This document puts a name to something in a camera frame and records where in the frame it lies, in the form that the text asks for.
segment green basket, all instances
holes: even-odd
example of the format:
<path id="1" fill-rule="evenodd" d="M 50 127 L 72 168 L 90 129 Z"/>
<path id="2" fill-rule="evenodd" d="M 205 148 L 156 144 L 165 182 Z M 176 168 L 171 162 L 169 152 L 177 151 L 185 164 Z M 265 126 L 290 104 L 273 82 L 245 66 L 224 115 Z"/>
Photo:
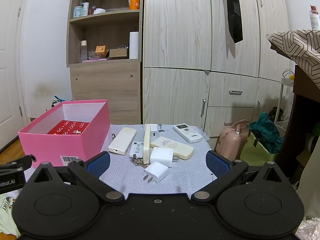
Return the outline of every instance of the green basket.
<path id="1" fill-rule="evenodd" d="M 249 132 L 249 136 L 240 155 L 240 160 L 245 161 L 250 166 L 263 166 L 265 162 L 274 162 L 277 157 L 278 154 L 269 153 L 266 148 L 256 140 L 254 134 Z"/>

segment pink box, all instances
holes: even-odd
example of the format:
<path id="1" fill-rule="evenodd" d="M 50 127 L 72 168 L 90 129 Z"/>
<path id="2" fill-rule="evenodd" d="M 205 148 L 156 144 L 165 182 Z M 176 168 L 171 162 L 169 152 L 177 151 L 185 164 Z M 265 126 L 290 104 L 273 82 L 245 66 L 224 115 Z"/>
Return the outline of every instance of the pink box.
<path id="1" fill-rule="evenodd" d="M 47 134 L 62 120 L 90 123 L 82 134 Z M 71 157 L 86 161 L 99 154 L 109 128 L 107 100 L 67 101 L 39 116 L 18 135 L 25 154 L 36 157 L 33 167 L 41 162 L 65 166 Z"/>

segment remote display screen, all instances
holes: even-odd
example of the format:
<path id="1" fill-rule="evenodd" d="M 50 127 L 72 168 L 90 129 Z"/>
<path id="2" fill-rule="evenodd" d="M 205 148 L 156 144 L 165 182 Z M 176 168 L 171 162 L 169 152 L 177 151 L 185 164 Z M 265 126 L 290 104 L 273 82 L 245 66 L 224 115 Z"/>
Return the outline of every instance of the remote display screen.
<path id="1" fill-rule="evenodd" d="M 187 128 L 188 126 L 185 125 L 185 124 L 182 124 L 182 125 L 177 125 L 177 127 L 178 127 L 179 129 L 182 129 L 182 128 Z"/>

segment wooden floor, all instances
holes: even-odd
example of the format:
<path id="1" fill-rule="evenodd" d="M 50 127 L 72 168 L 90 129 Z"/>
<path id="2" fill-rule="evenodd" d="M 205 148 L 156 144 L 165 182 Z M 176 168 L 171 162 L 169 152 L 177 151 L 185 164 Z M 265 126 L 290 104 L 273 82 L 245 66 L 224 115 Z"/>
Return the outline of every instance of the wooden floor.
<path id="1" fill-rule="evenodd" d="M 7 163 L 9 161 L 18 159 L 24 156 L 24 152 L 19 140 L 15 141 L 9 146 L 3 153 L 0 154 L 0 164 Z M 0 233 L 0 240 L 16 240 L 17 238 L 13 235 L 5 235 Z"/>

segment cabinet handle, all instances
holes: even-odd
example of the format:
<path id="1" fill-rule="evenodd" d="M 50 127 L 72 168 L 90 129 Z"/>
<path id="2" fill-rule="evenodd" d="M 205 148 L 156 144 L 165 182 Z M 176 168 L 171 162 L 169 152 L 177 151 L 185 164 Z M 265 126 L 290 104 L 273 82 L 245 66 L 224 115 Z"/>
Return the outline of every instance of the cabinet handle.
<path id="1" fill-rule="evenodd" d="M 224 126 L 231 126 L 234 124 L 234 122 L 224 122 L 223 124 L 224 124 Z"/>
<path id="2" fill-rule="evenodd" d="M 259 114 L 259 110 L 260 110 L 260 101 L 258 100 L 258 107 L 257 107 L 256 114 Z"/>
<path id="3" fill-rule="evenodd" d="M 243 91 L 229 90 L 230 95 L 240 96 L 242 93 L 243 93 Z"/>
<path id="4" fill-rule="evenodd" d="M 263 7 L 262 0 L 260 0 L 260 2 L 261 2 L 261 5 L 260 5 L 260 6 Z"/>
<path id="5" fill-rule="evenodd" d="M 202 111 L 201 111 L 201 117 L 204 115 L 204 107 L 205 107 L 205 99 L 202 99 Z"/>

